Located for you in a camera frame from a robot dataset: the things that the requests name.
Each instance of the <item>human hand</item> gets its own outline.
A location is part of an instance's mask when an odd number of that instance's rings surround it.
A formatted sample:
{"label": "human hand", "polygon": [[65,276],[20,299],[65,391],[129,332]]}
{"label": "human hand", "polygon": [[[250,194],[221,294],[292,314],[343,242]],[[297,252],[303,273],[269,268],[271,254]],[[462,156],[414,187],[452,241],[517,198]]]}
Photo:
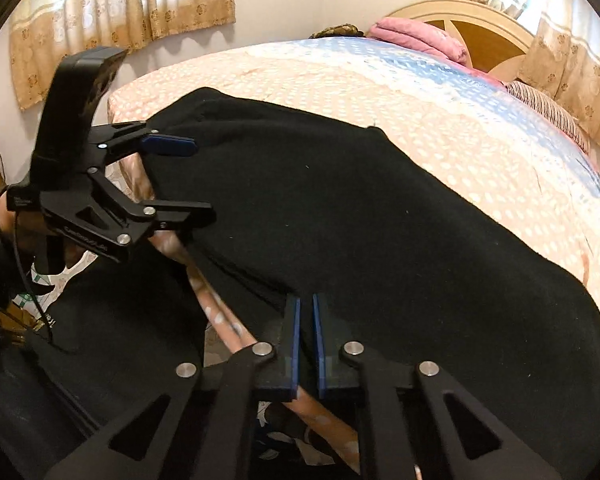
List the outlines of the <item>human hand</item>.
{"label": "human hand", "polygon": [[[16,214],[7,209],[7,194],[0,195],[0,234],[13,242]],[[42,213],[23,211],[18,214],[18,248],[26,253],[34,253],[40,237],[55,236],[45,224]],[[64,239],[64,262],[68,268],[80,261],[85,249],[75,243]]]}

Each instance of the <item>silver bolt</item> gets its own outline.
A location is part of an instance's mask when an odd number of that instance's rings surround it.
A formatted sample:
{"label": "silver bolt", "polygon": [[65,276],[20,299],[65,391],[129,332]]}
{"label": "silver bolt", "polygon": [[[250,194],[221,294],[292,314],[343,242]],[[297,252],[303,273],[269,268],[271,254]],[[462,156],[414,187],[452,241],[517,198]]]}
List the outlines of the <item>silver bolt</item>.
{"label": "silver bolt", "polygon": [[433,361],[423,361],[418,366],[420,373],[427,377],[433,377],[440,371],[440,367]]}
{"label": "silver bolt", "polygon": [[198,369],[193,363],[180,363],[178,366],[176,366],[176,373],[178,377],[192,377],[197,371]]}
{"label": "silver bolt", "polygon": [[251,349],[253,350],[254,354],[259,356],[265,356],[269,355],[273,351],[273,346],[271,346],[269,343],[261,342],[253,345]]}
{"label": "silver bolt", "polygon": [[344,351],[349,355],[360,355],[365,351],[365,346],[358,341],[344,343]]}

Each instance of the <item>bed sheet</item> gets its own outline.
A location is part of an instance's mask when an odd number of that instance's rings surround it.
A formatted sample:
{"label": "bed sheet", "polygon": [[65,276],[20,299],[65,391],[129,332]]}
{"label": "bed sheet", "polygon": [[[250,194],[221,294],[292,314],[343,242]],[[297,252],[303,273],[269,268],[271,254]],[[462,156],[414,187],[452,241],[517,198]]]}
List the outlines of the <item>bed sheet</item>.
{"label": "bed sheet", "polygon": [[145,120],[202,86],[382,128],[417,164],[576,276],[600,310],[600,175],[573,142],[505,91],[426,54],[321,38],[157,70],[112,93],[109,119]]}

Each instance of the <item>wooden headboard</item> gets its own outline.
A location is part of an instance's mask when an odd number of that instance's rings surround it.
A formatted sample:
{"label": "wooden headboard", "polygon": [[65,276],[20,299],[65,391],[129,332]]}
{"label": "wooden headboard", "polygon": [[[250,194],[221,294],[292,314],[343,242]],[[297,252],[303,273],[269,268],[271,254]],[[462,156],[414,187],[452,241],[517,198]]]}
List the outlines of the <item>wooden headboard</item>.
{"label": "wooden headboard", "polygon": [[389,14],[435,25],[462,41],[468,66],[508,82],[516,78],[534,35],[506,14],[467,0],[428,0]]}

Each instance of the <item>folded pink bedding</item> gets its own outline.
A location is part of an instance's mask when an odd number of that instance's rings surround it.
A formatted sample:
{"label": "folded pink bedding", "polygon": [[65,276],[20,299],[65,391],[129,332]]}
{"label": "folded pink bedding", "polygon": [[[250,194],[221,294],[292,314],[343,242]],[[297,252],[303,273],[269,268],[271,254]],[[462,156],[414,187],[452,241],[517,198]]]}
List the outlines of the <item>folded pink bedding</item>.
{"label": "folded pink bedding", "polygon": [[369,30],[369,38],[449,59],[464,65],[466,47],[446,30],[409,18],[383,18]]}

